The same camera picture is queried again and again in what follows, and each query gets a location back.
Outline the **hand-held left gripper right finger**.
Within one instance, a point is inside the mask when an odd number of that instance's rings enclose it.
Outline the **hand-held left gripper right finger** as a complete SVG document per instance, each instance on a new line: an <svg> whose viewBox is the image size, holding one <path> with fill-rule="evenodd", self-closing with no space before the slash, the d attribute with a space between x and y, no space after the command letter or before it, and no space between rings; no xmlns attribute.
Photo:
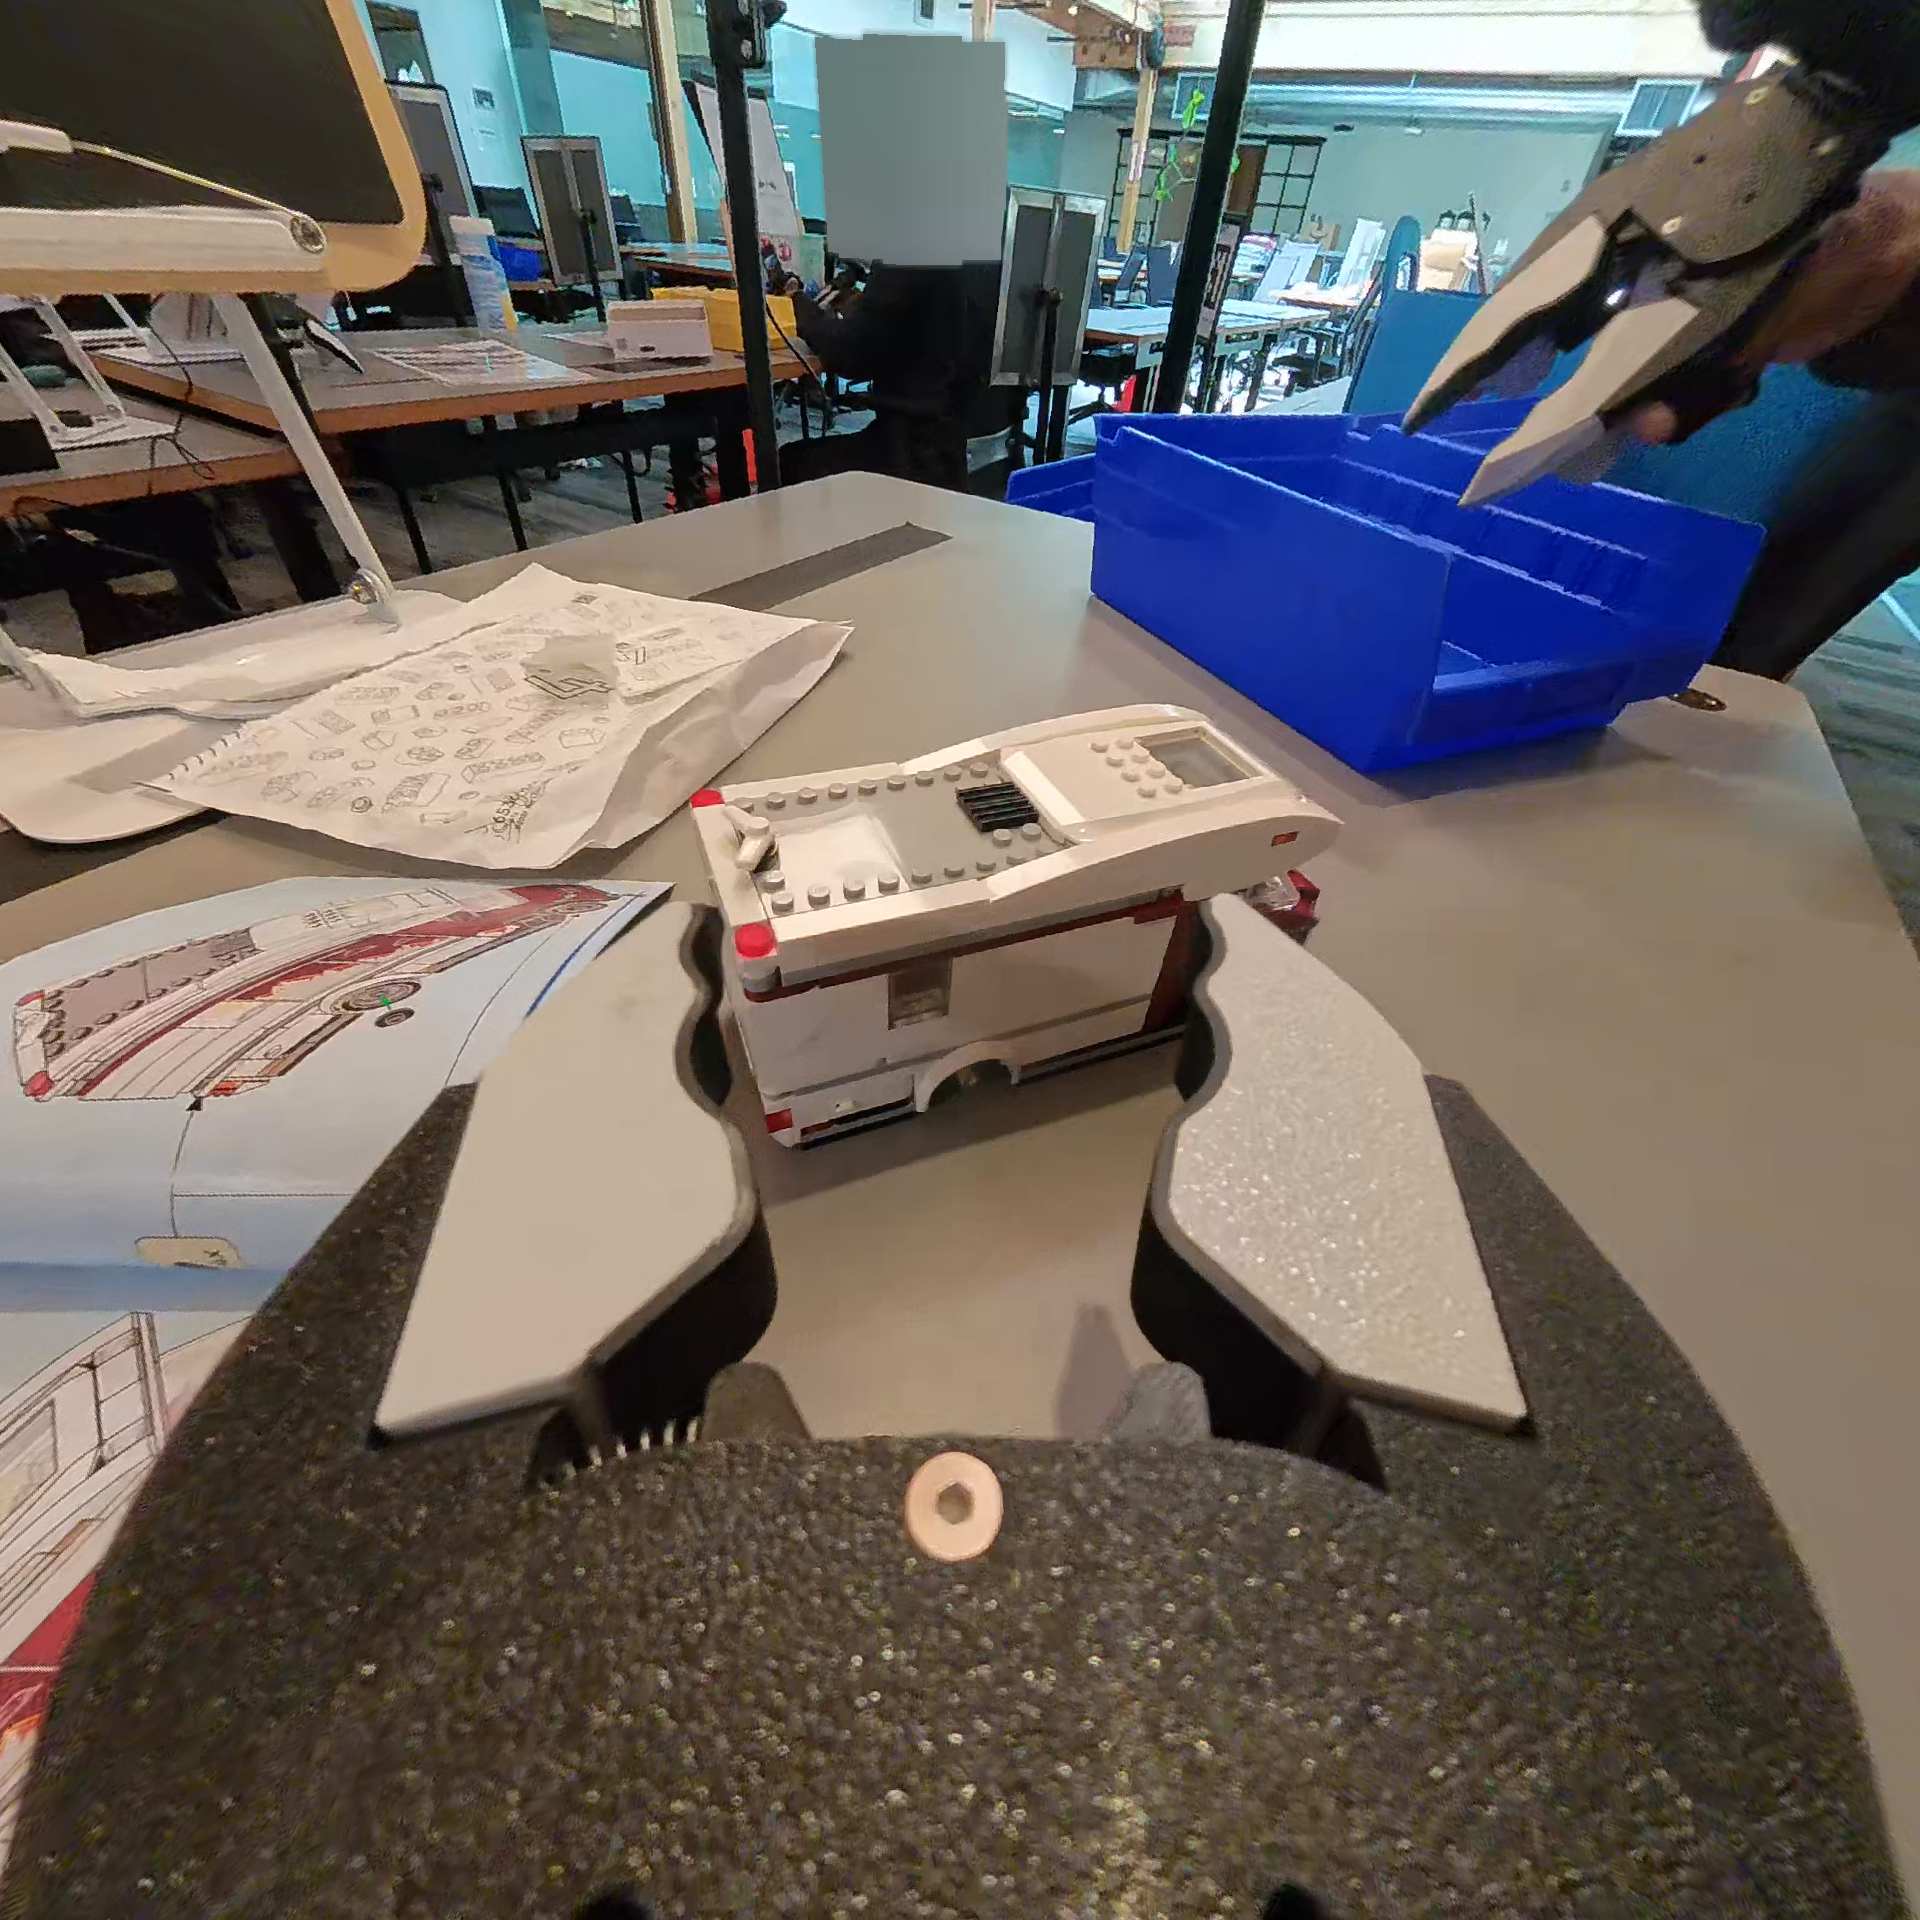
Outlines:
<svg viewBox="0 0 1920 1920"><path fill-rule="evenodd" d="M1360 1408L1496 1436L1529 1404L1425 1072L1239 895L1200 967L1150 1169L1130 1306L1216 1437L1320 1448Z"/></svg>

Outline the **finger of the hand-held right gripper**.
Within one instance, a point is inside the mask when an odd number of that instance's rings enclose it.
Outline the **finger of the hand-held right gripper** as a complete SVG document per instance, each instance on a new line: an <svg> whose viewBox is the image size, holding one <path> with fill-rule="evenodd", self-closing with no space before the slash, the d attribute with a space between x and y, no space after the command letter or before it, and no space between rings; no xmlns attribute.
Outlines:
<svg viewBox="0 0 1920 1920"><path fill-rule="evenodd" d="M1400 431L1460 438L1494 421L1525 428L1548 397L1549 372L1600 327L1583 320L1609 272L1623 215L1570 213L1549 223L1478 302L1400 417Z"/></svg>
<svg viewBox="0 0 1920 1920"><path fill-rule="evenodd" d="M1601 448L1614 421L1692 356L1695 324L1697 308L1681 297L1628 303L1614 312L1573 374L1482 456L1457 504L1490 504Z"/></svg>

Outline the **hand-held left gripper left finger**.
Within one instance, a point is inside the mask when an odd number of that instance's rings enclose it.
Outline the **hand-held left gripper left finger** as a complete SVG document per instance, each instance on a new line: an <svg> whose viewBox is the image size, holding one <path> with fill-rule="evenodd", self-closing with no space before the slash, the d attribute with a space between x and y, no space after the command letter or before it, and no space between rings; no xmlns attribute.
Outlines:
<svg viewBox="0 0 1920 1920"><path fill-rule="evenodd" d="M727 1116L722 921L660 902L476 1084L375 1429L561 1412L582 1444L704 1416L773 1326L777 1266Z"/></svg>

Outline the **white toy brick model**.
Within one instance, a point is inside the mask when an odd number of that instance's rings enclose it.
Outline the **white toy brick model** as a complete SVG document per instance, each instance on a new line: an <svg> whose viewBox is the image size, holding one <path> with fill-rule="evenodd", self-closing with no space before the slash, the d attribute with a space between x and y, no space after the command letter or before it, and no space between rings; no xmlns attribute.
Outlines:
<svg viewBox="0 0 1920 1920"><path fill-rule="evenodd" d="M1297 895L1340 817L1200 711L1053 716L687 802L782 1145L1174 1034L1217 895Z"/></svg>

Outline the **person's right forearm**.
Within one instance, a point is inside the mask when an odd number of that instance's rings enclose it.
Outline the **person's right forearm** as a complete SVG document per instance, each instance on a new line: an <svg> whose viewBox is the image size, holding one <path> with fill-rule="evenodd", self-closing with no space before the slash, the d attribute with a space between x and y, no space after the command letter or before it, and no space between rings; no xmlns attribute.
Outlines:
<svg viewBox="0 0 1920 1920"><path fill-rule="evenodd" d="M1765 530L1712 662L1789 681L1916 572L1916 340L1872 333L1766 384L1758 425L1712 431L1713 497Z"/></svg>

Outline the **person's right hand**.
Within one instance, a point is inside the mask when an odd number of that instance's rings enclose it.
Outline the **person's right hand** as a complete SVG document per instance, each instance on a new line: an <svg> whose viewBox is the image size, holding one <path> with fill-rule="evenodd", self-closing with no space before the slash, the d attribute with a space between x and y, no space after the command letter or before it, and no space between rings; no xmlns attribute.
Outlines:
<svg viewBox="0 0 1920 1920"><path fill-rule="evenodd" d="M1743 342L1750 367L1804 365L1857 342L1909 297L1917 277L1917 173L1870 172L1836 213L1801 272Z"/></svg>

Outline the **blue chair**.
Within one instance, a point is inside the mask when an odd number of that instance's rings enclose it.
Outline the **blue chair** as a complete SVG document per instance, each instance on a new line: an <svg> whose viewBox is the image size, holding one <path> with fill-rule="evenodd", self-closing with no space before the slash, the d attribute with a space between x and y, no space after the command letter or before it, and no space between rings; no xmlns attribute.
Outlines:
<svg viewBox="0 0 1920 1920"><path fill-rule="evenodd" d="M1473 292L1382 294L1341 408L1349 416L1402 417L1460 329L1482 305L1485 297Z"/></svg>

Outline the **blue plastic bin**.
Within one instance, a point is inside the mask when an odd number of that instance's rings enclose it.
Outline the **blue plastic bin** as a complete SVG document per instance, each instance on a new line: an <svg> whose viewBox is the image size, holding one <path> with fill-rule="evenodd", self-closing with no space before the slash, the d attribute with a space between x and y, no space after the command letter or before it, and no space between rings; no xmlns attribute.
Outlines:
<svg viewBox="0 0 1920 1920"><path fill-rule="evenodd" d="M1761 527L1544 478L1460 506L1525 416L1122 416L1006 500L1093 526L1093 596L1358 773L1607 729L1692 686Z"/></svg>

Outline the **black metal pole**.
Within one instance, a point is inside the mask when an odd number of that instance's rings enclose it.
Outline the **black metal pole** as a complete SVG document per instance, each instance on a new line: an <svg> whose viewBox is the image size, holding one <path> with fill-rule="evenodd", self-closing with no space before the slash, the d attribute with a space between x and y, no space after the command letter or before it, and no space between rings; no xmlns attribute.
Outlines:
<svg viewBox="0 0 1920 1920"><path fill-rule="evenodd" d="M1207 310L1221 215L1236 158L1246 94L1256 66L1263 1L1230 1L1207 110L1202 153L1191 186L1188 221L1180 258L1161 361L1150 396L1151 414L1177 414L1184 404L1193 349Z"/></svg>
<svg viewBox="0 0 1920 1920"><path fill-rule="evenodd" d="M746 376L746 414L754 441L757 488L780 487L777 408L765 317L758 181L752 153L746 76L768 63L768 18L758 1L704 5L708 58L712 63L719 172L727 190L727 228L736 274L740 356Z"/></svg>

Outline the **instruction booklet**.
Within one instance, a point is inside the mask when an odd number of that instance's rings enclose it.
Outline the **instruction booklet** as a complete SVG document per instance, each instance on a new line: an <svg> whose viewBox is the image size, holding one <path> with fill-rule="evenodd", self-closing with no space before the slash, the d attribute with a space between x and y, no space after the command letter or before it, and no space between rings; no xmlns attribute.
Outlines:
<svg viewBox="0 0 1920 1920"><path fill-rule="evenodd" d="M4 961L4 1853L111 1538L252 1312L668 892L289 878Z"/></svg>

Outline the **printed white paper bag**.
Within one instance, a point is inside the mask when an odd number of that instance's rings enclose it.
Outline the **printed white paper bag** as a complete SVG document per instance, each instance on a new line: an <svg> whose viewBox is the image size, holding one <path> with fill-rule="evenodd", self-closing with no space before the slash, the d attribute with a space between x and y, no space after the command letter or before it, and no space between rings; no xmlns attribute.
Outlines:
<svg viewBox="0 0 1920 1920"><path fill-rule="evenodd" d="M544 873L657 826L801 702L849 636L537 565L428 628L434 644L241 724L151 789L398 856ZM557 633L615 636L616 692L533 690L521 660Z"/></svg>

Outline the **upright monitor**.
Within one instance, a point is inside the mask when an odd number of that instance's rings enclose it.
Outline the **upright monitor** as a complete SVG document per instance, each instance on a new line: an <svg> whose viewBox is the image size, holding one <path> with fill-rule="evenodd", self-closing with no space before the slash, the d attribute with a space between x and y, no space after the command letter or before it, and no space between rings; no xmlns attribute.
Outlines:
<svg viewBox="0 0 1920 1920"><path fill-rule="evenodd" d="M621 255L601 138L524 135L518 148L535 193L545 277L596 292L616 286Z"/></svg>
<svg viewBox="0 0 1920 1920"><path fill-rule="evenodd" d="M1104 198L1007 186L992 344L996 389L1037 393L1074 384L1105 221Z"/></svg>

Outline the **grey tape strip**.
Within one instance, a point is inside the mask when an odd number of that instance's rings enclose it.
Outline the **grey tape strip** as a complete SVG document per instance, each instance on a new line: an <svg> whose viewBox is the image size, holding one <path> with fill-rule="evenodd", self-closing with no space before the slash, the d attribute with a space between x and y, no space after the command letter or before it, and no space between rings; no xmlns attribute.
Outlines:
<svg viewBox="0 0 1920 1920"><path fill-rule="evenodd" d="M732 582L704 590L692 599L704 605L773 613L828 586L837 586L898 560L913 557L949 541L942 530L901 521L898 526L834 544L800 560L754 572Z"/></svg>

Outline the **white tablet stand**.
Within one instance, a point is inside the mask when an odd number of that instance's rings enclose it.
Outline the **white tablet stand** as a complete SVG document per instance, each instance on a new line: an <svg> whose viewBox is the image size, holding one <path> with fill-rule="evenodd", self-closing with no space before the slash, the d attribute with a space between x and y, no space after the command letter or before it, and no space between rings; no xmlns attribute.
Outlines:
<svg viewBox="0 0 1920 1920"><path fill-rule="evenodd" d="M425 599L394 592L330 466L306 410L303 393L280 364L276 327L258 324L258 298L252 294L212 294L209 305L224 324L225 344L244 359L271 408L284 442L298 460L308 487L351 560L351 575L342 592L351 613L325 608L319 622L348 622L365 636L405 636L412 622L425 616ZM129 500L172 504L186 490L221 484L221 474L212 473L191 452L172 466L153 463L153 455L173 441L175 428L184 421L177 416L132 416L118 393L108 389L102 372L93 365L79 338L63 324L53 298L4 294L4 310L12 308L33 312L63 361L79 374L79 384L98 402L100 414L82 425L65 425L53 402L26 378L16 356L4 352L4 396L23 408L23 421L33 425L54 452L53 468L4 473L4 516L44 510L98 510L117 503L127 504Z"/></svg>

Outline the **wooden desk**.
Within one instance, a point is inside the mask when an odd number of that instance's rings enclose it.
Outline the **wooden desk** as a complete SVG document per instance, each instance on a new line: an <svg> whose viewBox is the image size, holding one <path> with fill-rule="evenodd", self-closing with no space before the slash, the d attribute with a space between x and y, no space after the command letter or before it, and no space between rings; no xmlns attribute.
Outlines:
<svg viewBox="0 0 1920 1920"><path fill-rule="evenodd" d="M434 567L416 496L489 480L518 550L529 538L518 473L613 456L640 516L634 456L665 449L673 488L704 504L704 442L718 497L775 480L752 441L746 372L733 352L618 364L601 338L567 327L496 335L472 327L329 333L289 346L289 365L319 441L348 471L391 494L421 572Z"/></svg>

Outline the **white plastic bottle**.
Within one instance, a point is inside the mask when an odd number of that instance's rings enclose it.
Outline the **white plastic bottle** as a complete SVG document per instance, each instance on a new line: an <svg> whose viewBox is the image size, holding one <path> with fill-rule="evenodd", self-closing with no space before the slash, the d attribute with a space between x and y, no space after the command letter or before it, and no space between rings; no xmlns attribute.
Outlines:
<svg viewBox="0 0 1920 1920"><path fill-rule="evenodd" d="M471 324L489 333L513 332L518 317L490 218L449 213L445 231L464 277Z"/></svg>

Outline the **white-framed tablet screen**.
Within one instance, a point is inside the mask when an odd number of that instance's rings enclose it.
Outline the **white-framed tablet screen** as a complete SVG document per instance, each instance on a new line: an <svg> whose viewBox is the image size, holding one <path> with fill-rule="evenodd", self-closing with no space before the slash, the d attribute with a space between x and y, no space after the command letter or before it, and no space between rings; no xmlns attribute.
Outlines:
<svg viewBox="0 0 1920 1920"><path fill-rule="evenodd" d="M4 1L2 290L337 294L425 245L353 5Z"/></svg>

